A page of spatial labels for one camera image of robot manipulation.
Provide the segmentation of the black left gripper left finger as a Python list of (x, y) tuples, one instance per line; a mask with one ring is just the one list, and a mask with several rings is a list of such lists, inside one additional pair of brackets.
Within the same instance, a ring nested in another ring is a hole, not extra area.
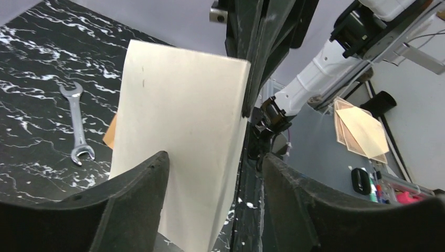
[(2, 202), (1, 251), (153, 251), (168, 177), (160, 151), (60, 202)]

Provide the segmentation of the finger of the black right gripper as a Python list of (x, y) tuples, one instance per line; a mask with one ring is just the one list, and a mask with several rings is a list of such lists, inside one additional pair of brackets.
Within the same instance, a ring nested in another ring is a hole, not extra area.
[(250, 117), (260, 89), (289, 50), (302, 46), (318, 4), (313, 0), (224, 2), (226, 53), (251, 63), (243, 117)]

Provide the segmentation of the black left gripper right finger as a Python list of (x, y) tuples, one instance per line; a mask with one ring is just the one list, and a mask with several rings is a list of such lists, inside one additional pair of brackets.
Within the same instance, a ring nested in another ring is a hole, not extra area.
[(444, 196), (409, 205), (353, 197), (273, 154), (262, 173), (279, 251), (444, 251)]

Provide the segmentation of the orange paper envelope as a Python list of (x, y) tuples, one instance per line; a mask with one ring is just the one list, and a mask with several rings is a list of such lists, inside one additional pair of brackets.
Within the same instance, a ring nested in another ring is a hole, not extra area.
[(102, 139), (103, 143), (112, 150), (114, 148), (115, 128), (116, 128), (116, 121), (117, 121), (116, 118), (117, 118), (117, 114), (114, 115), (114, 117), (109, 125), (109, 128), (107, 129), (107, 131)]

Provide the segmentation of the beige lined letter paper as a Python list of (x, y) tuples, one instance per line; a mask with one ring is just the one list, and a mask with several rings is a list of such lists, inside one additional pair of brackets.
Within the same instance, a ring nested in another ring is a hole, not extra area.
[(110, 177), (159, 151), (170, 172), (158, 231), (210, 251), (234, 199), (246, 132), (247, 60), (139, 40), (129, 43)]

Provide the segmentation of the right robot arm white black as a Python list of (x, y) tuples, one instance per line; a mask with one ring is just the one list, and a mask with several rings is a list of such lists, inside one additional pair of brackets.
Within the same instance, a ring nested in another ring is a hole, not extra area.
[(251, 63), (242, 115), (252, 118), (245, 155), (258, 163), (291, 126), (307, 101), (355, 81), (372, 63), (392, 56), (418, 59), (441, 74), (444, 65), (409, 49), (407, 36), (444, 1), (353, 1), (336, 19), (320, 52), (281, 91), (255, 107), (261, 88), (290, 49), (300, 48), (318, 1), (215, 1), (211, 13), (226, 24), (226, 53)]

